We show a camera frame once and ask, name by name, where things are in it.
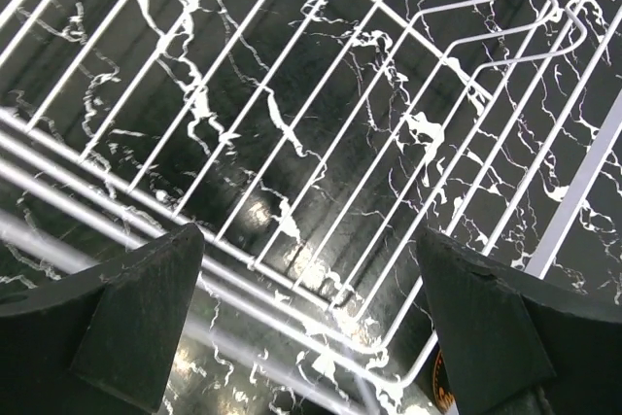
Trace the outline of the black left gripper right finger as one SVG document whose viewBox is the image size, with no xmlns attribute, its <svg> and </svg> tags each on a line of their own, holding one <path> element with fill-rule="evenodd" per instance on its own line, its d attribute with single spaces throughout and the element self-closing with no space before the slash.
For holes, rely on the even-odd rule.
<svg viewBox="0 0 622 415">
<path fill-rule="evenodd" d="M 462 414 L 618 414 L 621 309 L 427 226 L 416 257 Z"/>
</svg>

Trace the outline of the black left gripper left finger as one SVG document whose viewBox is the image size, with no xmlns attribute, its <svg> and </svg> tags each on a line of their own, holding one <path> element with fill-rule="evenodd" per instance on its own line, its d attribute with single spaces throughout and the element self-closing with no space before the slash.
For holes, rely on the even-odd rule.
<svg viewBox="0 0 622 415">
<path fill-rule="evenodd" d="M 186 224 L 1 299 L 4 414 L 154 414 L 204 253 Z"/>
</svg>

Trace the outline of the white wire dish rack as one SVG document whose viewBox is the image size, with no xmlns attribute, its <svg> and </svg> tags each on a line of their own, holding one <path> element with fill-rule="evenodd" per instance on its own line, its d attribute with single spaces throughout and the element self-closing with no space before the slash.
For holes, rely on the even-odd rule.
<svg viewBox="0 0 622 415">
<path fill-rule="evenodd" d="M 205 238 L 162 414 L 433 414 L 428 225 L 621 302 L 621 0 L 1 0 L 1 288 Z"/>
</svg>

